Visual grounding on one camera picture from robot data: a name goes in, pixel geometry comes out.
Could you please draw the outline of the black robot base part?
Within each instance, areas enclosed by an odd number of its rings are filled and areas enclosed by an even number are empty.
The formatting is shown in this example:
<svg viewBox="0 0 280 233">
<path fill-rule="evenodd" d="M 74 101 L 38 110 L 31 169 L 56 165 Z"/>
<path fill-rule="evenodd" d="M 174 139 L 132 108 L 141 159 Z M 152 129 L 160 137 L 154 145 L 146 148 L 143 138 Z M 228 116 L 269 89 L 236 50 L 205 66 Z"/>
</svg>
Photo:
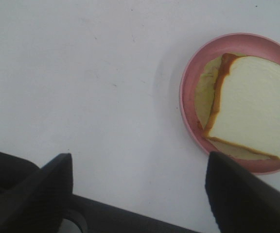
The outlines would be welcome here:
<svg viewBox="0 0 280 233">
<path fill-rule="evenodd" d="M 41 167 L 28 160 L 0 152 L 0 195 L 39 169 Z M 188 231 L 183 227 L 73 193 L 63 217 L 63 220 L 65 219 L 74 223 L 82 233 L 186 233 Z"/>
</svg>

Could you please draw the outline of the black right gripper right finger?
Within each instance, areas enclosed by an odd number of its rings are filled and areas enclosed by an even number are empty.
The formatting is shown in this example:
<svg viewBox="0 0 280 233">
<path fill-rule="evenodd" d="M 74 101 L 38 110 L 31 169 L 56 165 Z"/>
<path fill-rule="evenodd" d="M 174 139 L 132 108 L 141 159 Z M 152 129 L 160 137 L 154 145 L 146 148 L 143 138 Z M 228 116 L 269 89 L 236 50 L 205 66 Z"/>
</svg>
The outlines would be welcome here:
<svg viewBox="0 0 280 233">
<path fill-rule="evenodd" d="M 220 232 L 280 233 L 280 191 L 223 153 L 210 153 L 205 190 Z"/>
</svg>

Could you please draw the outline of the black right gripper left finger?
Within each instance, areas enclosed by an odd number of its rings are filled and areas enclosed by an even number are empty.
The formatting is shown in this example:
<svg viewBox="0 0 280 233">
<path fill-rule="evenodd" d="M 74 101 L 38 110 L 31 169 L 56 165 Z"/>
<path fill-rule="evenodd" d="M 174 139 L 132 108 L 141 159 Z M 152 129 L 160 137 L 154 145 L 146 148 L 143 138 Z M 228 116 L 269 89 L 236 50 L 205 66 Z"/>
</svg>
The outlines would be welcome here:
<svg viewBox="0 0 280 233">
<path fill-rule="evenodd" d="M 72 195 L 72 157 L 56 156 L 0 195 L 0 233 L 56 233 Z"/>
</svg>

